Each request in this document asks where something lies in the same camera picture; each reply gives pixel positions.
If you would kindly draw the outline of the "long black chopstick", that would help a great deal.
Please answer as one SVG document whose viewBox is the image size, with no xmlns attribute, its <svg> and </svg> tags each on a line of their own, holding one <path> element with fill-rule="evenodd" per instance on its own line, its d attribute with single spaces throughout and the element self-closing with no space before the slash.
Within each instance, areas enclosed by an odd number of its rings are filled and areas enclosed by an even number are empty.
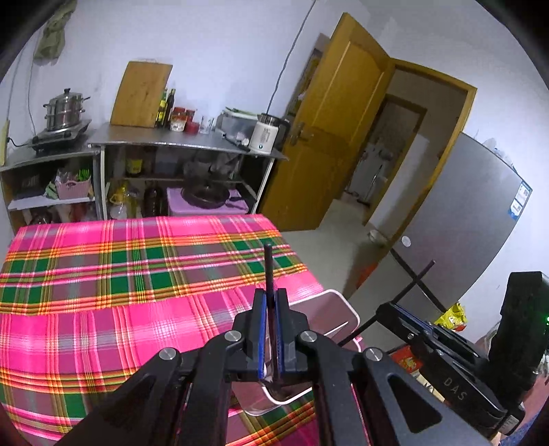
<svg viewBox="0 0 549 446">
<path fill-rule="evenodd" d="M 265 295 L 267 306 L 267 323 L 269 349 L 271 355 L 270 382 L 274 385 L 278 379 L 278 354 L 276 341 L 276 292 L 273 283 L 273 249 L 271 244 L 264 245 Z"/>
</svg>

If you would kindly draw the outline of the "steel kitchen counter table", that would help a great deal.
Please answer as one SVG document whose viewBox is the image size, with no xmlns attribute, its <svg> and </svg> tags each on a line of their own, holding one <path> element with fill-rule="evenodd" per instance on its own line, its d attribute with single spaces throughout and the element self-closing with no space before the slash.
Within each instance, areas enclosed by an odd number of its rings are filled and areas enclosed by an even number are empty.
<svg viewBox="0 0 549 446">
<path fill-rule="evenodd" d="M 258 211 L 260 198 L 277 160 L 276 149 L 264 154 L 236 144 L 217 131 L 195 135 L 166 129 L 101 125 L 87 140 L 102 151 L 102 186 L 126 177 L 145 186 L 183 187 L 201 179 L 220 183 Z"/>
</svg>

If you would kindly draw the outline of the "pink plaid tablecloth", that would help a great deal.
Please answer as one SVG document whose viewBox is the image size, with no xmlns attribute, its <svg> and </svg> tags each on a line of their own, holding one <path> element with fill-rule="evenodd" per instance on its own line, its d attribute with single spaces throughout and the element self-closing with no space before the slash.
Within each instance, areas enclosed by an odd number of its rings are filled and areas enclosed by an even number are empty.
<svg viewBox="0 0 549 446">
<path fill-rule="evenodd" d="M 273 248 L 274 282 L 310 326 L 359 325 L 263 215 L 21 228 L 1 266 L 1 405 L 32 445 L 52 445 L 160 349 L 198 349 L 251 307 Z"/>
</svg>

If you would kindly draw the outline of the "silver refrigerator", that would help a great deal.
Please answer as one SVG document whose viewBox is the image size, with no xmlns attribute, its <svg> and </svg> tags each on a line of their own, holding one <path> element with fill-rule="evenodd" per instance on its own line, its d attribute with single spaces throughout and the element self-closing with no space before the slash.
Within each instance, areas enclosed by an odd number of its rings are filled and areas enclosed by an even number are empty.
<svg viewBox="0 0 549 446">
<path fill-rule="evenodd" d="M 411 221 L 349 299 L 364 340 L 382 349 L 398 345 L 372 320 L 392 299 L 427 321 L 460 302 L 502 250 L 532 193 L 495 151 L 460 134 Z"/>
</svg>

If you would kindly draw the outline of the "low steel shelf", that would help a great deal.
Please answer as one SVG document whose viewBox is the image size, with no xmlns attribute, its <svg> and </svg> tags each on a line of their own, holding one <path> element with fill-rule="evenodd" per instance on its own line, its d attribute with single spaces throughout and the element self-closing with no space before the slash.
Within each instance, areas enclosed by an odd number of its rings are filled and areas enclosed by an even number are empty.
<svg viewBox="0 0 549 446">
<path fill-rule="evenodd" d="M 19 149 L 1 167 L 1 193 L 11 229 L 105 216 L 104 153 L 80 144 L 67 150 Z"/>
</svg>

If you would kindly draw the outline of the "white electric kettle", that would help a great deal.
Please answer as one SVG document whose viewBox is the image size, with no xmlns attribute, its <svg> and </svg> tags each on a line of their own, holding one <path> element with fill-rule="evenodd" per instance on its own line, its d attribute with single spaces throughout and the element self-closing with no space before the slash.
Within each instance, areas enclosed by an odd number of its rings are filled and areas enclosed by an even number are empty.
<svg viewBox="0 0 549 446">
<path fill-rule="evenodd" d="M 283 134 L 289 132 L 289 121 L 268 113 L 259 114 L 247 147 L 257 153 L 270 154 L 275 147 L 280 128 L 284 129 Z"/>
</svg>

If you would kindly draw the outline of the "clear plastic container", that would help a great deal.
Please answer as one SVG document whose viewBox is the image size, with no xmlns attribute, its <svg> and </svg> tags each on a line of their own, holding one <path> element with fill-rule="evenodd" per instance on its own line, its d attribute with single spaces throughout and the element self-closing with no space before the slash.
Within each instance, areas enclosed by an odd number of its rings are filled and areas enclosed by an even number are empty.
<svg viewBox="0 0 549 446">
<path fill-rule="evenodd" d="M 251 138 L 257 121 L 257 113 L 225 107 L 217 118 L 215 129 L 229 139 L 242 141 Z"/>
</svg>

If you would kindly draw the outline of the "red lidded jar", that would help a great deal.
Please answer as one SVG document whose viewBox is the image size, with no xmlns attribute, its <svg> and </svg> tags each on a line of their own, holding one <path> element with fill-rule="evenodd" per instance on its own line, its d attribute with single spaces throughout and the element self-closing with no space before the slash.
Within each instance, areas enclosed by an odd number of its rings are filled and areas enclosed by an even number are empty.
<svg viewBox="0 0 549 446">
<path fill-rule="evenodd" d="M 170 130 L 173 132 L 183 132 L 187 122 L 192 122 L 194 119 L 195 112 L 195 110 L 183 107 L 174 107 L 170 114 Z"/>
</svg>

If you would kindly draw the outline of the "induction cooktop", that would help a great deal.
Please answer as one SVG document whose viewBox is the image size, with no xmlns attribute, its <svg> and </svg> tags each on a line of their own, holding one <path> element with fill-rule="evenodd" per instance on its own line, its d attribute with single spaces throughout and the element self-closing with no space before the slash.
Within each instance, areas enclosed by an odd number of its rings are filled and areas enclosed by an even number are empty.
<svg viewBox="0 0 549 446">
<path fill-rule="evenodd" d="M 91 119 L 84 119 L 76 126 L 55 131 L 42 131 L 29 140 L 29 145 L 36 152 L 71 148 L 83 138 L 91 122 Z"/>
</svg>

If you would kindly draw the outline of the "wooden cutting board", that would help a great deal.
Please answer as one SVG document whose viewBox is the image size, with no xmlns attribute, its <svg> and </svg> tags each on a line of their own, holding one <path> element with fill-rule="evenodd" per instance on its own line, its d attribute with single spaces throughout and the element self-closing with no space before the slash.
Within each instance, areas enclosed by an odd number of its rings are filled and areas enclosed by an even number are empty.
<svg viewBox="0 0 549 446">
<path fill-rule="evenodd" d="M 113 106 L 110 124 L 154 128 L 171 64 L 130 61 Z"/>
</svg>

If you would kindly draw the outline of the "dark oil bottle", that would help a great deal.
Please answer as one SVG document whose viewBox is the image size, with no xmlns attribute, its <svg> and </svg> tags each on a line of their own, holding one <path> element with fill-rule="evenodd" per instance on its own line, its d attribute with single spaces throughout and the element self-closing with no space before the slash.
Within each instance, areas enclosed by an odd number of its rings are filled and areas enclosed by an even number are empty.
<svg viewBox="0 0 549 446">
<path fill-rule="evenodd" d="M 170 89 L 170 94 L 168 94 L 167 101 L 166 101 L 166 114 L 165 114 L 165 120 L 164 120 L 164 124 L 163 124 L 163 126 L 165 128 L 170 127 L 170 116 L 171 116 L 172 109 L 173 109 L 173 106 L 174 106 L 175 94 L 176 94 L 176 89 L 171 88 Z"/>
</svg>

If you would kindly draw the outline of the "yellow wooden door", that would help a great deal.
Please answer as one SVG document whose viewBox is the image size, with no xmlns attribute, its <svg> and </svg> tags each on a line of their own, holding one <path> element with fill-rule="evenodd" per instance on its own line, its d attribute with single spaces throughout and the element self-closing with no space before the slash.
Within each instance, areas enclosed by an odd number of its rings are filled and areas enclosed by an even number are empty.
<svg viewBox="0 0 549 446">
<path fill-rule="evenodd" d="M 319 226 L 343 191 L 395 66 L 350 14 L 341 16 L 302 100 L 260 213 L 279 231 Z"/>
</svg>

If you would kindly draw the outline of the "steel steamer pot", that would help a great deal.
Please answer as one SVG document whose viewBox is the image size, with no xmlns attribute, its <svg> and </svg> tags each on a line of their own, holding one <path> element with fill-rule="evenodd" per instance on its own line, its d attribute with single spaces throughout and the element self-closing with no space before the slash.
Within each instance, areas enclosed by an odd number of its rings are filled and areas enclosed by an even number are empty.
<svg viewBox="0 0 549 446">
<path fill-rule="evenodd" d="M 46 130 L 48 132 L 74 127 L 82 121 L 83 104 L 89 100 L 82 93 L 65 88 L 63 93 L 52 98 L 43 107 L 46 111 Z"/>
</svg>

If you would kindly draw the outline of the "green hanging cloth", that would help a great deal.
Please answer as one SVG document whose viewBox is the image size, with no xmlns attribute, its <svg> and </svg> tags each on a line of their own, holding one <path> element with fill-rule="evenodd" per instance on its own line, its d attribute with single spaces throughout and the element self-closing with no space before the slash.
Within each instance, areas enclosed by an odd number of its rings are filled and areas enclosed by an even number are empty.
<svg viewBox="0 0 549 446">
<path fill-rule="evenodd" d="M 34 62 L 45 65 L 56 61 L 65 46 L 65 27 L 76 10 L 77 1 L 66 1 L 48 20 L 34 51 Z"/>
</svg>

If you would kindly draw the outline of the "power strip on wall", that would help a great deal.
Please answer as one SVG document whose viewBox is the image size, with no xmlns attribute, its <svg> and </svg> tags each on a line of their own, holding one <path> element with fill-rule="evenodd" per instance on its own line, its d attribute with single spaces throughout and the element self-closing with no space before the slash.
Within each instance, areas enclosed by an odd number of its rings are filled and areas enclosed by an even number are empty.
<svg viewBox="0 0 549 446">
<path fill-rule="evenodd" d="M 8 146 L 8 132 L 10 121 L 5 120 L 0 133 L 0 166 L 5 165 L 5 159 L 7 158 L 7 146 Z"/>
</svg>

